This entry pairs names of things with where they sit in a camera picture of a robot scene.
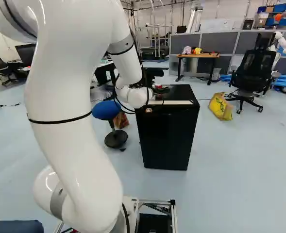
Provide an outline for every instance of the blue stool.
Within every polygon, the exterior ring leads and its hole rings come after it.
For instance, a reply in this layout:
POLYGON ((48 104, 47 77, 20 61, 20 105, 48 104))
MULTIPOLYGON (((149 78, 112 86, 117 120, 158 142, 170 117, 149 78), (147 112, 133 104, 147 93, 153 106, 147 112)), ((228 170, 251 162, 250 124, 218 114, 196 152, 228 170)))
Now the blue stool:
POLYGON ((92 115, 96 119, 108 120, 112 131, 105 137, 105 145, 110 148, 120 148, 128 139, 128 134, 123 130, 115 130, 113 119, 121 111, 121 106, 114 101, 102 101, 94 106, 92 115))

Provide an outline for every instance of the computer monitor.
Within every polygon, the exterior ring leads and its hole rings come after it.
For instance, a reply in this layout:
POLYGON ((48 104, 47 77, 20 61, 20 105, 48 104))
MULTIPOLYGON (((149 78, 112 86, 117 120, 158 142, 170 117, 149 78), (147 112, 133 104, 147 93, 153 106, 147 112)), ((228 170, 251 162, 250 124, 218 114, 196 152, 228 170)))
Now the computer monitor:
POLYGON ((16 46, 17 53, 19 54, 24 66, 28 67, 32 64, 35 48, 36 44, 16 46))

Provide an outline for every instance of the blue seat cushion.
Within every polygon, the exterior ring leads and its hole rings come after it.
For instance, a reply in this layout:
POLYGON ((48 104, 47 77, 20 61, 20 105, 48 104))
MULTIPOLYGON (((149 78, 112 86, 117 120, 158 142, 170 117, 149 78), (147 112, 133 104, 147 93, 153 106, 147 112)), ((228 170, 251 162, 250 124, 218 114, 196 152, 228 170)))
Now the blue seat cushion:
POLYGON ((113 100, 102 101, 94 106, 92 115, 100 120, 114 119, 121 110, 121 106, 113 100))
POLYGON ((44 233, 44 228, 37 220, 0 221, 0 233, 44 233))

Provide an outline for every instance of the black cabinet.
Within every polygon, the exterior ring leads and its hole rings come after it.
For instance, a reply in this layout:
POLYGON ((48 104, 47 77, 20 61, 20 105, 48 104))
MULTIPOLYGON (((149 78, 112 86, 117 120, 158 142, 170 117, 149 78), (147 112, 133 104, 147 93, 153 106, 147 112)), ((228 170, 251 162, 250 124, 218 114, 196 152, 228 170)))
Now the black cabinet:
POLYGON ((144 167, 187 170, 200 105, 189 85, 136 110, 144 167))

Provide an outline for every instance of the brown bag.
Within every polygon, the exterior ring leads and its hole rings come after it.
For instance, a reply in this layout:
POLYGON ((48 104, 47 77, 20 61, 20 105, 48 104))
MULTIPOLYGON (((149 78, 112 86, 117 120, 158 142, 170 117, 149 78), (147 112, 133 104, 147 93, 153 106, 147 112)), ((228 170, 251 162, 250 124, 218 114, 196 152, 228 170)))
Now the brown bag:
POLYGON ((118 115, 114 118, 114 124, 118 129, 123 129, 128 126, 130 123, 128 121, 127 115, 124 112, 118 113, 118 115))

